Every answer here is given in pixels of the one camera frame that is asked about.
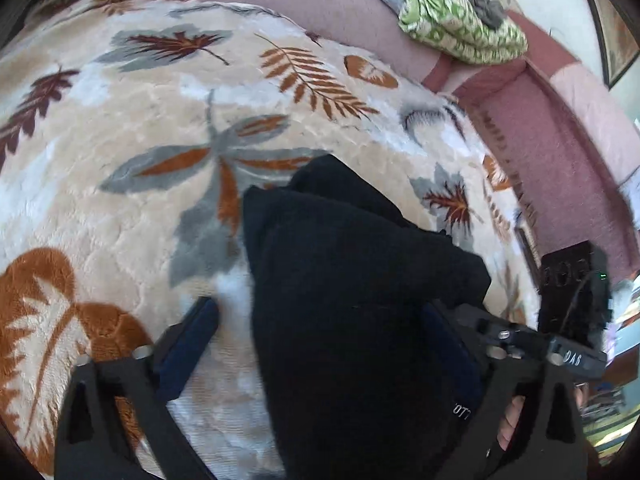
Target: wall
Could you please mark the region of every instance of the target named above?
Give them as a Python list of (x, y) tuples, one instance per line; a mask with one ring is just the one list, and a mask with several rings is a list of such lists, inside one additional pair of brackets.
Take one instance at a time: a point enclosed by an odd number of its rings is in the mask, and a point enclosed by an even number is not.
[(632, 121), (640, 120), (640, 57), (611, 89), (611, 95)]
[(602, 58), (587, 0), (516, 0), (524, 14), (602, 80)]

